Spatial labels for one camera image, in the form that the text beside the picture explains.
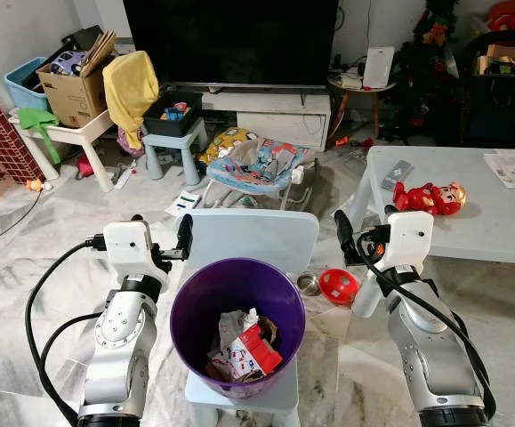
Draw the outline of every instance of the marble floor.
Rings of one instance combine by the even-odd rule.
[[[360,131],[357,138],[370,136]],[[319,156],[321,175],[310,210],[320,234],[310,270],[341,267],[342,256],[330,213],[358,186],[365,167],[361,149],[330,149]],[[113,221],[140,213],[152,224],[155,241],[173,242],[173,218],[164,210],[185,189],[181,167],[172,165],[151,181],[144,159],[121,190],[101,193],[93,178],[75,181],[73,166],[61,168],[54,189],[0,238],[0,427],[67,426],[44,394],[25,338],[23,311],[40,276],[70,247]],[[201,192],[202,187],[191,189]],[[21,186],[0,200],[0,231],[20,218],[36,197]],[[355,271],[361,277],[363,270]],[[168,319],[176,290],[188,276],[176,264],[169,290],[158,302],[158,338],[151,353],[148,403],[142,425],[188,426],[183,396],[187,369],[172,346]],[[425,277],[434,278],[444,300],[461,315],[488,367],[498,402],[494,427],[515,427],[515,265],[429,257]],[[45,284],[34,306],[41,349],[49,334],[74,316],[98,310],[116,284],[104,253],[81,251]],[[372,318],[350,316],[322,296],[306,297],[307,329],[299,351],[299,414],[302,427],[412,427],[419,425],[387,332],[382,306]],[[93,323],[66,331],[48,359],[60,395],[77,407],[86,365],[93,355]],[[270,426],[268,415],[222,413],[221,427]]]

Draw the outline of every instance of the white table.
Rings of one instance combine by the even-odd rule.
[[[404,179],[406,189],[426,182],[448,185],[457,181],[467,190],[467,204],[454,216],[437,216],[432,255],[472,260],[515,262],[515,189],[507,189],[482,158],[491,149],[448,147],[373,147],[367,168],[349,211],[360,230],[370,197],[385,223],[384,207],[392,205],[391,191],[382,189],[385,175],[399,161],[413,165]]]
[[[16,128],[16,131],[20,134],[22,140],[24,140],[30,154],[42,170],[45,179],[51,181],[59,178],[60,176],[55,168],[50,164],[44,153],[42,153],[34,141],[34,138],[42,138],[42,135],[34,129],[23,130],[20,127],[20,120],[16,116],[11,116],[8,121]],[[87,125],[78,129],[62,126],[48,126],[46,128],[52,141],[80,145],[83,148],[101,189],[106,193],[113,189],[113,183],[93,148],[93,142],[103,135],[112,125],[113,122],[109,116],[109,111],[105,110]]]

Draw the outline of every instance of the blue plastic bin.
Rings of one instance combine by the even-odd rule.
[[[22,80],[29,73],[38,69],[44,61],[45,58],[43,57],[35,58],[4,75],[4,81],[8,86],[8,91],[10,91],[10,96],[16,107],[21,109],[45,109],[52,112],[45,93],[30,91],[21,84]]]

